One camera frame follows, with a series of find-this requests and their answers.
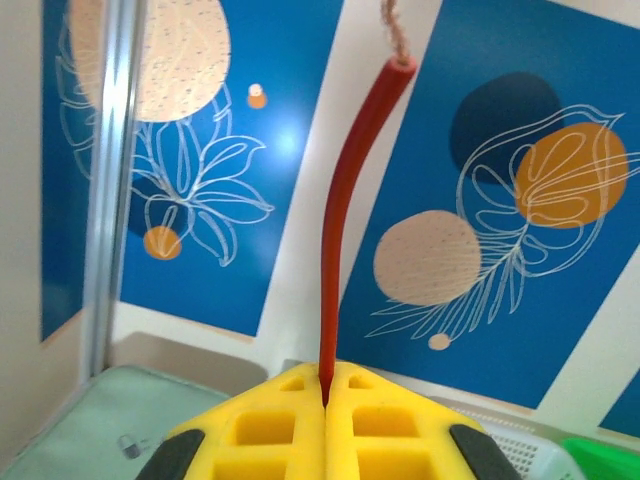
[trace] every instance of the black rubber pad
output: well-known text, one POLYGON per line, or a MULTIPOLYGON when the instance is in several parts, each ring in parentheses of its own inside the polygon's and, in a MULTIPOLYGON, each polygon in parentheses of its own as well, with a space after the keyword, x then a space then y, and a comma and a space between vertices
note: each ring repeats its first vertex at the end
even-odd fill
POLYGON ((202 430, 188 430, 162 442, 136 480, 183 480, 200 444, 202 430))
POLYGON ((453 425, 449 433, 477 480, 521 480, 489 435, 467 425, 453 425))

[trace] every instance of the metal pole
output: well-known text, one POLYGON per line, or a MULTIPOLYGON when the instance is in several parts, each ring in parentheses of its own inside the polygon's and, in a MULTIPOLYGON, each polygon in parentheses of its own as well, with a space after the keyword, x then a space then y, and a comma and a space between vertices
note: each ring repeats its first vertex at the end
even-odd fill
POLYGON ((146 0, 107 0, 102 100, 97 111, 87 220, 80 381, 104 370, 129 203, 146 0))

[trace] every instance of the green object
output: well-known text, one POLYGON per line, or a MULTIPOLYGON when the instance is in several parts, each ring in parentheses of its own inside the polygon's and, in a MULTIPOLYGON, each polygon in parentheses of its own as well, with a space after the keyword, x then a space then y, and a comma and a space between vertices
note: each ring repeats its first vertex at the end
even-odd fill
POLYGON ((588 480, 640 480, 640 455, 582 438, 563 446, 588 480))
POLYGON ((227 398, 142 368, 109 369, 0 480, 134 480, 172 428, 227 398))

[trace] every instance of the blue poster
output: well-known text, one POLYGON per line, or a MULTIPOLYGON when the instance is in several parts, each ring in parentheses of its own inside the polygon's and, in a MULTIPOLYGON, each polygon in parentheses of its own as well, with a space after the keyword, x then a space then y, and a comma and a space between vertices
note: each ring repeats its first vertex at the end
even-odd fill
POLYGON ((640 438, 640 372, 631 380, 604 418, 601 427, 640 438))
POLYGON ((82 308, 89 183, 76 155, 90 151, 93 126, 68 67, 66 1, 42 5, 41 339, 46 340, 82 308))
POLYGON ((151 4, 121 299, 255 335, 341 1, 151 4))
POLYGON ((638 45, 551 2, 443 2, 341 358, 539 404, 640 241, 638 45))

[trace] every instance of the red rubber tube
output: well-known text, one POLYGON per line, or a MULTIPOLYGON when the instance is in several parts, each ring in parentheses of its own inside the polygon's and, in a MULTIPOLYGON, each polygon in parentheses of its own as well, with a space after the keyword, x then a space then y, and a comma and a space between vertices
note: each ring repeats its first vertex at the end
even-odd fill
POLYGON ((405 65, 393 57, 385 64, 351 126, 331 180, 322 228, 321 260, 322 327, 318 376, 324 406, 329 402, 336 362, 340 250, 347 209, 369 150, 415 72, 413 59, 405 65))

